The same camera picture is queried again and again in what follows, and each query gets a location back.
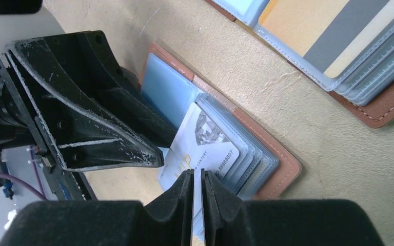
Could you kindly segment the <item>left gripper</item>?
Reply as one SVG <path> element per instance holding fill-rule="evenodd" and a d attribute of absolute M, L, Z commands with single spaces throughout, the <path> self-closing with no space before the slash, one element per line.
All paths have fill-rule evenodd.
<path fill-rule="evenodd" d="M 79 89 L 45 38 L 11 42 L 0 59 L 0 153 L 29 144 L 72 172 L 164 163 L 161 147 Z"/>

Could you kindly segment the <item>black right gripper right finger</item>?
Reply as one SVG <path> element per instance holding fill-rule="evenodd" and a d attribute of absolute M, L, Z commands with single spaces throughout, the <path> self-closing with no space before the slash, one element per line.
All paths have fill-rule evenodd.
<path fill-rule="evenodd" d="M 345 199 L 242 200 L 201 171 L 206 245 L 382 245 L 355 202 Z"/>

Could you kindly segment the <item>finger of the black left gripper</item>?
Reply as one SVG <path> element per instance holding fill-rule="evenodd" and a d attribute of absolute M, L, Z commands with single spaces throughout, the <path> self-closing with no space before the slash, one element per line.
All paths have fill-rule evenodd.
<path fill-rule="evenodd" d="M 139 91 L 137 75 L 121 67 L 103 31 L 46 37 L 53 55 L 89 98 L 157 147 L 169 147 L 175 127 Z"/>

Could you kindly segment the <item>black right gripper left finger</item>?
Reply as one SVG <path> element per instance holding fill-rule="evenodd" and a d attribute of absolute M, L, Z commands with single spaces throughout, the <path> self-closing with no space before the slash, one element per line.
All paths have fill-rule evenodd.
<path fill-rule="evenodd" d="M 0 245 L 191 245 L 194 171 L 147 205 L 136 200 L 39 201 L 15 217 Z"/>

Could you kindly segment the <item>pink leather card holder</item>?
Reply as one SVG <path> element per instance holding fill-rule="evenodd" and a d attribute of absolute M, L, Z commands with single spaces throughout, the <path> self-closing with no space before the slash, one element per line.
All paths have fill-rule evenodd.
<path fill-rule="evenodd" d="M 240 155 L 223 178 L 213 173 L 238 198 L 278 198 L 301 173 L 301 163 L 278 140 L 156 43 L 149 47 L 140 89 L 178 130 L 192 103 L 215 121 Z M 205 239 L 203 207 L 193 216 L 193 234 Z"/>

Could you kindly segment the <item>silver VIP card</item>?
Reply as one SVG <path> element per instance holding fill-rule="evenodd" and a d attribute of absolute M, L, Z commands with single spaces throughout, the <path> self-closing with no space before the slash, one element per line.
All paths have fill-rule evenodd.
<path fill-rule="evenodd" d="M 164 166 L 158 173 L 163 190 L 169 189 L 182 172 L 194 170 L 193 216 L 202 208 L 201 169 L 223 178 L 240 155 L 239 149 L 196 103 L 192 103 L 174 137 Z"/>

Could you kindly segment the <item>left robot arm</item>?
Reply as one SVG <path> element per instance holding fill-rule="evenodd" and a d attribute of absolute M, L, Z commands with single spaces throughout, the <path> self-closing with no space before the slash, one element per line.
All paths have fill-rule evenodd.
<path fill-rule="evenodd" d="M 71 172 L 164 165 L 177 128 L 102 31 L 66 33 L 42 1 L 0 1 L 0 152 L 28 144 Z"/>

